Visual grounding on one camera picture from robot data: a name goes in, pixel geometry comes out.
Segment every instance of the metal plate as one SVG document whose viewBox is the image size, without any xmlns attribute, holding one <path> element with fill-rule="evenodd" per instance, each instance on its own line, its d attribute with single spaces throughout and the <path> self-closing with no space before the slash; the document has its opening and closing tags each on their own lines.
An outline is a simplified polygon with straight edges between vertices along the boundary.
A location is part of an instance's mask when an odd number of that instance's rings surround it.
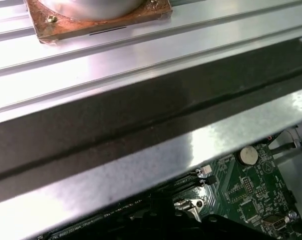
<svg viewBox="0 0 302 240">
<path fill-rule="evenodd" d="M 293 142 L 293 139 L 302 141 L 302 123 L 290 132 L 283 132 L 271 147 L 276 148 L 286 143 Z M 302 150 L 295 149 L 276 155 L 276 163 L 283 175 L 286 185 L 293 192 L 296 198 L 296 206 L 302 217 Z"/>
<path fill-rule="evenodd" d="M 14 3 L 0 2 L 0 122 L 302 36 L 302 0 L 208 0 L 44 46 Z"/>
</svg>

